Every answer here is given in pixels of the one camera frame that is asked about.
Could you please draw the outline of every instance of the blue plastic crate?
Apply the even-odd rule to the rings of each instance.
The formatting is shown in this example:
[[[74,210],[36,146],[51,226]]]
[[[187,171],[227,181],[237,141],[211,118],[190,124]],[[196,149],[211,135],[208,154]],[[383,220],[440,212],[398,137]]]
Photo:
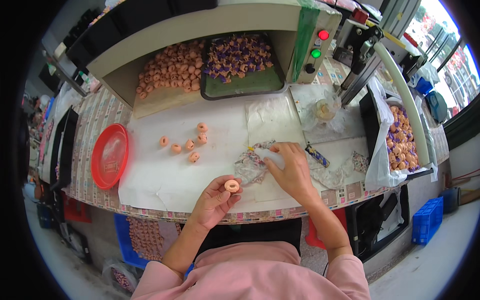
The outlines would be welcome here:
[[[433,198],[427,201],[413,215],[412,243],[426,245],[442,223],[444,198]]]
[[[145,269],[149,260],[138,257],[137,252],[133,251],[132,240],[129,235],[130,223],[127,221],[127,216],[114,214],[114,220],[123,261],[135,267]]]

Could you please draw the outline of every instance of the hand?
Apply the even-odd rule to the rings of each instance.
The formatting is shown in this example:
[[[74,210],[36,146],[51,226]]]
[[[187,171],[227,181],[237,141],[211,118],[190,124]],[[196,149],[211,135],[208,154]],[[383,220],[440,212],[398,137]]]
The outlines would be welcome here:
[[[270,151],[278,152],[285,160],[285,168],[280,170],[271,159],[264,159],[268,170],[284,191],[303,206],[318,196],[310,179],[305,151],[298,143],[275,143],[270,147]]]
[[[229,191],[225,190],[224,184],[230,179],[235,179],[241,184],[241,179],[234,178],[233,175],[224,175],[212,180],[198,198],[188,221],[194,222],[207,230],[217,225],[229,209],[241,198],[240,195],[231,195]],[[235,194],[242,192],[243,189],[240,187]]]

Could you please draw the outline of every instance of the red button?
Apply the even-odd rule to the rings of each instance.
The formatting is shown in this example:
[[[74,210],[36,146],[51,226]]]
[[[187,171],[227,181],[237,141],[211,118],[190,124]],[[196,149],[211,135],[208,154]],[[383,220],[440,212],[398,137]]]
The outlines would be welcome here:
[[[328,39],[330,35],[328,34],[328,32],[326,30],[322,30],[318,33],[318,37],[322,40],[322,41],[325,41],[326,39]]]

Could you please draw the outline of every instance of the left hand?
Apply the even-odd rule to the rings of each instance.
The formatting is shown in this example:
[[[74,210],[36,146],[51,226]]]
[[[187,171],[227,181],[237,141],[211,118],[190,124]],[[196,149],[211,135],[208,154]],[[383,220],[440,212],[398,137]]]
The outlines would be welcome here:
[[[198,198],[188,221],[206,230],[210,230],[217,225],[229,209],[240,200],[241,196],[236,194],[243,192],[241,187],[234,195],[226,191],[224,184],[230,179],[235,179],[241,184],[241,179],[234,178],[233,175],[224,175],[212,180]]]

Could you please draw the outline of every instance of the cable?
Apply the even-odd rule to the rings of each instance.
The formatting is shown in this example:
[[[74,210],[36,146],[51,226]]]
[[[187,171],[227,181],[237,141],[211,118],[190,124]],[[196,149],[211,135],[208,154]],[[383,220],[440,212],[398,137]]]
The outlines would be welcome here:
[[[462,176],[458,176],[458,177],[452,178],[452,180],[462,178],[462,177],[464,177],[464,176],[466,176],[466,175],[470,175],[470,174],[475,173],[475,172],[478,172],[478,171],[480,171],[480,169],[476,169],[476,170],[473,171],[473,172],[470,172],[470,173],[464,174],[464,175],[462,175]]]
[[[323,277],[325,277],[325,271],[327,270],[328,263],[325,265],[324,273],[322,274]]]

